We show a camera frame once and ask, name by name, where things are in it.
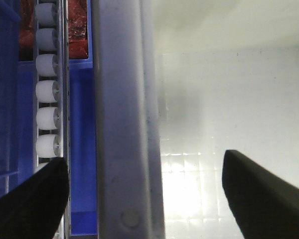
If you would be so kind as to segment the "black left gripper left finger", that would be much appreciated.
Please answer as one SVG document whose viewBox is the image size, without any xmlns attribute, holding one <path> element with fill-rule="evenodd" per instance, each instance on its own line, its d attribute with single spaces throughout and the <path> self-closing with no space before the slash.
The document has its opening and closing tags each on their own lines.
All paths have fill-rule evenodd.
<svg viewBox="0 0 299 239">
<path fill-rule="evenodd" d="M 68 166 L 55 158 L 0 198 L 0 239 L 51 239 L 69 197 Z"/>
</svg>

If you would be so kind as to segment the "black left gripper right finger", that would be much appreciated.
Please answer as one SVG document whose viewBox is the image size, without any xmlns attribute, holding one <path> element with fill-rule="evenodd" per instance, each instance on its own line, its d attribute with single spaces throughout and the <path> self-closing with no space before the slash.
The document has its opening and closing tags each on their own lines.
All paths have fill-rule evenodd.
<svg viewBox="0 0 299 239">
<path fill-rule="evenodd" d="M 237 150 L 226 150 L 222 187 L 246 239 L 299 239 L 299 188 Z"/>
</svg>

